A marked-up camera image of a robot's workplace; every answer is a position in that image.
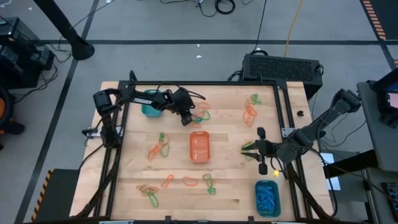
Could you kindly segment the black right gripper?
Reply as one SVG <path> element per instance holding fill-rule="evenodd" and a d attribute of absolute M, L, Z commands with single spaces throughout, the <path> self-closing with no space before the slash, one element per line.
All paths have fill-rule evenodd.
<path fill-rule="evenodd" d="M 257 128 L 257 135 L 259 139 L 254 141 L 251 145 L 241 149 L 242 151 L 258 150 L 258 153 L 242 152 L 242 155 L 251 157 L 258 161 L 258 169 L 261 175 L 268 173 L 266 158 L 275 157 L 276 155 L 276 143 L 270 142 L 266 139 L 266 131 L 262 127 Z"/>

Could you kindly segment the teal plastic basket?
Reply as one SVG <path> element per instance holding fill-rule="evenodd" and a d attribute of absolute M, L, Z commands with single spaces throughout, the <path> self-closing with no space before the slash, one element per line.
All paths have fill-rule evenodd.
<path fill-rule="evenodd" d="M 157 93 L 158 90 L 145 90 L 144 93 L 149 93 L 150 95 L 153 95 L 154 93 Z M 158 118 L 162 116 L 162 112 L 160 110 L 157 110 L 151 106 L 151 103 L 148 105 L 142 105 L 141 106 L 141 112 L 148 118 Z"/>

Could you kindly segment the orange plastic basket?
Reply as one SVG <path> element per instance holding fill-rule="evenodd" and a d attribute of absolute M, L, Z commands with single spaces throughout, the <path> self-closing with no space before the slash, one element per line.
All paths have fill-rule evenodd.
<path fill-rule="evenodd" d="M 194 131 L 190 134 L 190 159 L 193 162 L 208 162 L 210 154 L 210 134 L 205 131 Z"/>

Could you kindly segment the blue plastic basket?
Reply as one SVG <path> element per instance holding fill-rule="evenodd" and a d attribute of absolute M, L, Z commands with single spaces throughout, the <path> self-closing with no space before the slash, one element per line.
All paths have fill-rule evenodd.
<path fill-rule="evenodd" d="M 259 180 L 254 186 L 256 210 L 262 217 L 281 214 L 278 185 L 272 180 Z"/>

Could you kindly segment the black computer tower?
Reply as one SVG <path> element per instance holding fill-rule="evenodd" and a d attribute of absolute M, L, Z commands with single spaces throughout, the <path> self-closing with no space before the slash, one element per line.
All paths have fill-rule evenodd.
<path fill-rule="evenodd" d="M 309 100 L 322 86 L 323 65 L 318 60 L 246 54 L 241 81 L 301 82 Z"/>

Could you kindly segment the black pole stand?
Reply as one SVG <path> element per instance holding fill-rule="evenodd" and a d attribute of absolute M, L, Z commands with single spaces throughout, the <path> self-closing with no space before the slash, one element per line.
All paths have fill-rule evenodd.
<path fill-rule="evenodd" d="M 86 60 L 94 54 L 94 47 L 77 34 L 54 0 L 34 0 L 34 2 L 71 45 L 72 56 L 75 60 Z"/>

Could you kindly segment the dark grey desk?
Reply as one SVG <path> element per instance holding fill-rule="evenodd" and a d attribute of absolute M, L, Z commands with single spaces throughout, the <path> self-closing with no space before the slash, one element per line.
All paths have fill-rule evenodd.
<path fill-rule="evenodd" d="M 388 172 L 380 169 L 367 168 L 364 170 L 370 181 L 369 194 L 371 209 L 375 224 L 398 224 L 392 216 L 387 197 L 382 193 L 382 183 L 397 182 L 398 172 Z"/>

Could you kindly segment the black monitor pink screen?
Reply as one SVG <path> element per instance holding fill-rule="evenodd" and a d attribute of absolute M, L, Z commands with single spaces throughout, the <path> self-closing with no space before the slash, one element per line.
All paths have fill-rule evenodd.
<path fill-rule="evenodd" d="M 398 127 L 398 67 L 371 85 L 377 96 L 380 122 L 395 129 Z"/>

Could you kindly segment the black keyboard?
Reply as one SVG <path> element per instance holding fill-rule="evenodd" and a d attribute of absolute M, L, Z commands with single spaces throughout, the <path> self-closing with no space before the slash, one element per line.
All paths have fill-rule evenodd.
<path fill-rule="evenodd" d="M 382 189 L 388 195 L 388 204 L 394 220 L 398 222 L 398 182 L 382 182 Z"/>

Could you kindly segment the black mat hazard stripes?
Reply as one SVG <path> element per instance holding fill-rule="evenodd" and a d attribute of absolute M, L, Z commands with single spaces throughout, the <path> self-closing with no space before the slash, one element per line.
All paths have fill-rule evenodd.
<path fill-rule="evenodd" d="M 32 222 L 65 220 L 70 215 L 79 171 L 50 169 L 30 218 Z"/>
<path fill-rule="evenodd" d="M 360 0 L 380 40 L 398 41 L 398 0 Z"/>

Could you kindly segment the black equipment rack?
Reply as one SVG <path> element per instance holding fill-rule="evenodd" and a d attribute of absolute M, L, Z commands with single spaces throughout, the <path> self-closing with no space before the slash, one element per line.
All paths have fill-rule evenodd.
<path fill-rule="evenodd" d="M 50 70 L 55 54 L 18 18 L 0 17 L 0 85 L 33 88 L 39 75 Z"/>

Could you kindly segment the orange black wheeled machine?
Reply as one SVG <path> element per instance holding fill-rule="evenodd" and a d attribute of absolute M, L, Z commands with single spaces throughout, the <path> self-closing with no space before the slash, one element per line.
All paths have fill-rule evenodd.
<path fill-rule="evenodd" d="M 14 114 L 14 97 L 0 85 L 0 135 L 4 133 L 19 135 L 25 126 L 12 119 Z"/>

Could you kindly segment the black aluminium table frame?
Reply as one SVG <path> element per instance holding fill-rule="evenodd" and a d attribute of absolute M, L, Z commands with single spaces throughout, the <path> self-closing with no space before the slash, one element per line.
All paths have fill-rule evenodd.
<path fill-rule="evenodd" d="M 200 128 L 192 124 L 182 126 L 180 117 L 165 111 L 158 118 L 147 118 L 138 104 L 130 104 L 127 116 L 118 116 L 125 122 L 126 131 L 114 192 L 105 192 L 100 214 L 109 214 L 116 220 L 173 220 L 199 221 L 247 221 L 253 217 L 262 221 L 257 213 L 254 186 L 262 179 L 256 161 L 247 161 L 240 153 L 246 141 L 257 138 L 258 127 L 266 130 L 266 137 L 280 142 L 280 118 L 286 118 L 284 104 L 277 104 L 274 89 L 259 83 L 235 84 L 225 82 L 183 82 L 183 86 L 201 94 L 195 99 L 195 114 L 201 113 L 198 104 L 210 104 L 211 118 Z M 262 101 L 253 105 L 257 116 L 251 127 L 243 121 L 245 102 L 258 94 Z M 208 162 L 193 162 L 190 159 L 190 134 L 205 131 L 210 134 Z M 164 133 L 165 144 L 170 146 L 169 155 L 159 153 L 151 161 L 147 154 L 158 143 L 159 134 Z M 202 177 L 210 173 L 215 195 L 210 195 Z M 174 176 L 167 188 L 161 183 L 168 175 Z M 183 183 L 184 177 L 198 180 L 194 187 Z M 157 187 L 155 193 L 159 207 L 154 208 L 148 198 L 136 189 L 138 185 Z"/>

